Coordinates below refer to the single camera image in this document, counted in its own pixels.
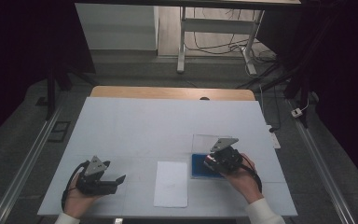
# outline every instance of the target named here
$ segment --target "sleeve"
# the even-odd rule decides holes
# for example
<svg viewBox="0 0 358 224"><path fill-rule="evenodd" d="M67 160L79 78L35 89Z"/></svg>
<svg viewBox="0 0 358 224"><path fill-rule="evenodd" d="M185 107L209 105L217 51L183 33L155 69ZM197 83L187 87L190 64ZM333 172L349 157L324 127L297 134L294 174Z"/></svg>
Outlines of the sleeve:
<svg viewBox="0 0 358 224"><path fill-rule="evenodd" d="M80 220L74 217L70 217L66 215L65 213L61 213L55 224L78 224L80 223Z"/></svg>
<svg viewBox="0 0 358 224"><path fill-rule="evenodd" d="M264 198L249 204L245 210L252 224L284 224L283 218L269 208Z"/></svg>

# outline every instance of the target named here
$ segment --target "white panel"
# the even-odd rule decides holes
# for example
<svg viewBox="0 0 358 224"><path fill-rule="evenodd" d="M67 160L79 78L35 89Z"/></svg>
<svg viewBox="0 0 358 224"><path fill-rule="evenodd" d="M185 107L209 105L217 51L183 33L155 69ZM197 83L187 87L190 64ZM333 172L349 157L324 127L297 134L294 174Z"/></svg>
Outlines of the white panel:
<svg viewBox="0 0 358 224"><path fill-rule="evenodd" d="M76 4L90 49L157 49L155 7Z"/></svg>

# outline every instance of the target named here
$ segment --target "table surface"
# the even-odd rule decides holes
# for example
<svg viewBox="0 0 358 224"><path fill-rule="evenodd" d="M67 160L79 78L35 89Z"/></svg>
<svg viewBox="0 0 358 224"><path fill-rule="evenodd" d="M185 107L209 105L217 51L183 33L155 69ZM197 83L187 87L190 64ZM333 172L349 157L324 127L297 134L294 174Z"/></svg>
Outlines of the table surface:
<svg viewBox="0 0 358 224"><path fill-rule="evenodd" d="M271 208L283 216L296 215L259 103L250 91L97 87L91 96L38 215L61 212L61 194L69 176L79 163L97 155L102 161L111 161L102 180L127 177L115 195L102 197L87 216L246 217L246 201L227 181L191 178L190 157L199 152L194 151L194 139L210 135L238 137L240 141L233 146L255 162ZM211 101L196 100L201 96ZM158 161L187 163L186 208L153 205Z"/></svg>

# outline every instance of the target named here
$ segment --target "hand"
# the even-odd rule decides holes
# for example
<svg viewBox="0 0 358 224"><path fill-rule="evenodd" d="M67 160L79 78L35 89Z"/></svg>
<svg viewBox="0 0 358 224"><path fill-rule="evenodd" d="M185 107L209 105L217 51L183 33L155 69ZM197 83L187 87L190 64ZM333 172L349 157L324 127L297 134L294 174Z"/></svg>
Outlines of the hand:
<svg viewBox="0 0 358 224"><path fill-rule="evenodd" d="M246 158L246 160L242 160L242 164L255 170L255 163L252 162L245 154L241 153L241 155ZM246 199L248 203L253 203L259 199L264 198L263 194L258 190L257 183L249 174L249 172L244 169L239 169L233 174L224 175L222 174L230 184L236 189L243 197Z"/></svg>
<svg viewBox="0 0 358 224"><path fill-rule="evenodd" d="M88 196L84 195L76 188L76 182L79 174L76 174L69 186L68 196L65 201L65 208L63 212L77 219L80 219L84 213L91 207L91 205L102 196Z"/></svg>

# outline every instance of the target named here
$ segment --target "white paper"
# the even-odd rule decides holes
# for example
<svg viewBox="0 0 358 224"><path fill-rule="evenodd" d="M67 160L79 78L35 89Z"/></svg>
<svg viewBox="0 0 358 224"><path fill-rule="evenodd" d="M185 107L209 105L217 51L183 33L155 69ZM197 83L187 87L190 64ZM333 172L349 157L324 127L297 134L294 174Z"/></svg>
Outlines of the white paper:
<svg viewBox="0 0 358 224"><path fill-rule="evenodd" d="M187 163L158 162L154 206L187 207Z"/></svg>

